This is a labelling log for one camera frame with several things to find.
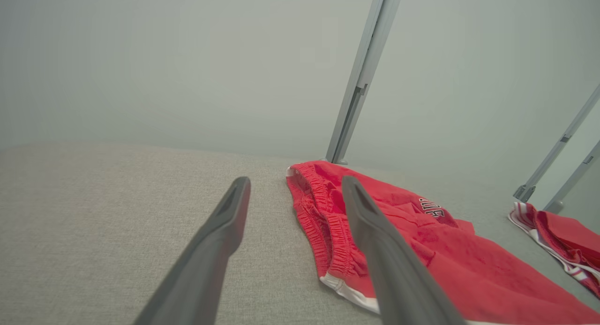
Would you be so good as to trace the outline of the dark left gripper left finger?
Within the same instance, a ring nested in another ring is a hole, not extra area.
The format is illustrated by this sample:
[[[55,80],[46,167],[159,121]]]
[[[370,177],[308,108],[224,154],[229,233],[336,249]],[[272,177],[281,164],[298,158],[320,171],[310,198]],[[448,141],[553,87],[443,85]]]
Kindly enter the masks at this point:
[[[229,258],[242,242],[251,181],[238,177],[199,228],[136,325],[213,325]]]

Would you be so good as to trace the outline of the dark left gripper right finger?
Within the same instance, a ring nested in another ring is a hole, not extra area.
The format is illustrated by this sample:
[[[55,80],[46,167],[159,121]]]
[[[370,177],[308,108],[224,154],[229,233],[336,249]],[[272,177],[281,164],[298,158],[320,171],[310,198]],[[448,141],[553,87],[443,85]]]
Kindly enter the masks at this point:
[[[460,312],[354,177],[342,179],[352,239],[366,255],[384,325],[463,325]]]

